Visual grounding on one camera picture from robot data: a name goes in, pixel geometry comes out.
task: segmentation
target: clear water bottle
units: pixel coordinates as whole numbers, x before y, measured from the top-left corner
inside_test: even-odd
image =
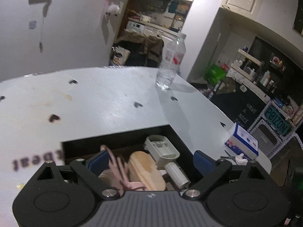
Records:
[[[170,42],[162,51],[162,61],[157,72],[156,84],[166,90],[174,80],[181,61],[186,52],[184,39],[186,35],[179,33],[176,40]]]

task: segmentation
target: tissue pack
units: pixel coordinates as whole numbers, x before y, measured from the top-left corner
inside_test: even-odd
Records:
[[[243,153],[247,159],[256,159],[259,156],[257,139],[237,123],[230,129],[229,135],[225,145],[237,155]]]

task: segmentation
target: white table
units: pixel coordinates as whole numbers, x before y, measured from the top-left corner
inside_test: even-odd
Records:
[[[52,152],[62,164],[55,153],[62,141],[170,124],[192,153],[201,150],[215,160],[226,156],[224,150],[234,155],[224,145],[232,121],[179,76],[172,90],[161,91],[155,85],[156,72],[143,67],[87,68],[0,83],[0,96],[6,97],[0,101],[1,226],[17,226],[11,210],[17,185],[25,184],[43,163],[22,168],[20,160],[31,161],[35,155],[43,160]],[[69,84],[72,79],[78,84]],[[134,102],[143,107],[135,108]],[[51,114],[61,120],[50,123]],[[270,172],[272,165],[261,151],[257,161]]]

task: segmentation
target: bottle cap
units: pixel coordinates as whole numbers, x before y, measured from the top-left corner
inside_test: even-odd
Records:
[[[184,33],[178,33],[178,37],[185,39],[186,38],[186,34],[184,34]]]

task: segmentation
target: blue gripper pad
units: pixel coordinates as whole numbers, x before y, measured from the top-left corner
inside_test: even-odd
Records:
[[[109,168],[109,153],[105,150],[95,154],[92,158],[85,162],[85,166],[99,176],[102,171]]]
[[[207,174],[213,172],[216,167],[216,161],[206,154],[197,150],[193,156],[195,168],[205,177]]]

